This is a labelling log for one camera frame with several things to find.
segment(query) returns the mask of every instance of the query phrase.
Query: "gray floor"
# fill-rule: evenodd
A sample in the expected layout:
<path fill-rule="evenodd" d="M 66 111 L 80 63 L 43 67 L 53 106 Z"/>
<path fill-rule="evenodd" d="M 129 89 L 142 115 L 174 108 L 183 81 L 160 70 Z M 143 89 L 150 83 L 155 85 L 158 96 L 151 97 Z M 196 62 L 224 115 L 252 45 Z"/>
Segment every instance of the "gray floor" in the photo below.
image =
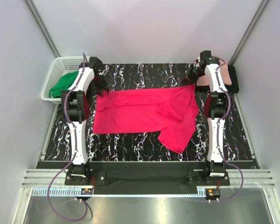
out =
<path fill-rule="evenodd" d="M 222 198 L 234 194 L 231 189 L 222 189 Z M 58 205 L 68 197 L 53 197 Z M 87 202 L 93 211 L 80 224 L 272 224 L 268 206 L 260 189 L 243 189 L 233 200 L 222 203 L 202 203 L 199 198 L 104 198 L 93 197 Z M 70 202 L 57 209 L 68 218 L 79 218 L 84 206 Z M 25 224 L 66 224 L 51 212 L 46 197 L 32 197 Z"/>

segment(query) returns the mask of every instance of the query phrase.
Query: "black marble tabletop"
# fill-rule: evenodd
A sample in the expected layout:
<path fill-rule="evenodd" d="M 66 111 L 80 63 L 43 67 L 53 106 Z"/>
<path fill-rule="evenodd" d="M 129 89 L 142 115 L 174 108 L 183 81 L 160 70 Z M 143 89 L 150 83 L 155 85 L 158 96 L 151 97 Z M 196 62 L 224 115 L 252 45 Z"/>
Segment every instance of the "black marble tabletop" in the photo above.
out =
<path fill-rule="evenodd" d="M 189 64 L 107 64 L 102 72 L 111 91 L 172 88 L 179 86 Z M 175 153 L 158 140 L 160 132 L 134 134 L 93 134 L 96 97 L 86 125 L 86 147 L 91 161 L 203 161 L 209 147 L 207 119 L 203 106 L 208 93 L 196 92 L 199 115 L 194 132 L 183 153 Z M 59 106 L 45 156 L 47 161 L 69 161 L 70 130 Z M 243 125 L 233 98 L 225 121 L 224 155 L 228 160 L 252 160 Z"/>

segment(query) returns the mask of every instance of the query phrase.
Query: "green fabric in basket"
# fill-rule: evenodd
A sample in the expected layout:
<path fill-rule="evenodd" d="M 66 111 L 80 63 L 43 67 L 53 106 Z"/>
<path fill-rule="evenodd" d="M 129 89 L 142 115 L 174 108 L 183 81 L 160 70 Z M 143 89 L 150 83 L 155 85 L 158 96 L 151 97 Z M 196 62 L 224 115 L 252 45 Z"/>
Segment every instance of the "green fabric in basket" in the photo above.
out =
<path fill-rule="evenodd" d="M 61 76 L 58 83 L 52 87 L 49 91 L 49 97 L 56 98 L 61 97 L 62 90 L 68 90 L 71 85 L 73 85 L 76 77 L 78 76 L 79 71 L 74 71 L 67 73 L 64 76 Z"/>

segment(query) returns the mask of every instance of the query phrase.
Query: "white backdrop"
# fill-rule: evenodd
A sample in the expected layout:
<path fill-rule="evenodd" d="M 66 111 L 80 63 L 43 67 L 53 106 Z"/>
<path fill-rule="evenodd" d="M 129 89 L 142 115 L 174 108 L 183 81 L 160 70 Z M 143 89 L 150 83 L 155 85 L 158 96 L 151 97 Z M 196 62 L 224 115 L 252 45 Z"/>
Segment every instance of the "white backdrop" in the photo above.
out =
<path fill-rule="evenodd" d="M 280 198 L 280 0 L 269 3 L 235 67 L 260 161 Z"/>
<path fill-rule="evenodd" d="M 52 53 L 24 1 L 0 0 L 0 224 L 36 162 L 52 104 L 40 98 Z"/>
<path fill-rule="evenodd" d="M 230 59 L 261 0 L 34 0 L 62 56 L 104 63 Z"/>

